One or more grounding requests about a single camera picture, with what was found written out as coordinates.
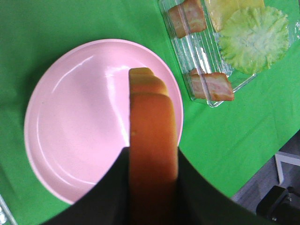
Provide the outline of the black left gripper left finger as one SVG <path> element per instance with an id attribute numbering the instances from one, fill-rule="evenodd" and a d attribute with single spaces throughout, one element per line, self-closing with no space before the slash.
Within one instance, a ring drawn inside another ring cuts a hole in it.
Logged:
<path id="1" fill-rule="evenodd" d="M 44 225 L 128 225 L 129 148 L 119 156 L 104 177 L 73 205 L 43 222 Z"/>

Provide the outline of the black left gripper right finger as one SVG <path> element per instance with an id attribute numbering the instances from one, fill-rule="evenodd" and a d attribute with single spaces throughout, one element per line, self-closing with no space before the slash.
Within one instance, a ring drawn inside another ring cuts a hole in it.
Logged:
<path id="1" fill-rule="evenodd" d="M 233 202 L 213 187 L 178 150 L 179 225 L 273 225 Z"/>

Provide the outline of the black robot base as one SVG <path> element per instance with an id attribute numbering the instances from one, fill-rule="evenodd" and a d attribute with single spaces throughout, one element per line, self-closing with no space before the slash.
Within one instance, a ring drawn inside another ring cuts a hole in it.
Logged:
<path id="1" fill-rule="evenodd" d="M 256 214 L 279 225 L 298 225 L 300 193 L 291 186 L 273 186 L 258 203 Z"/>

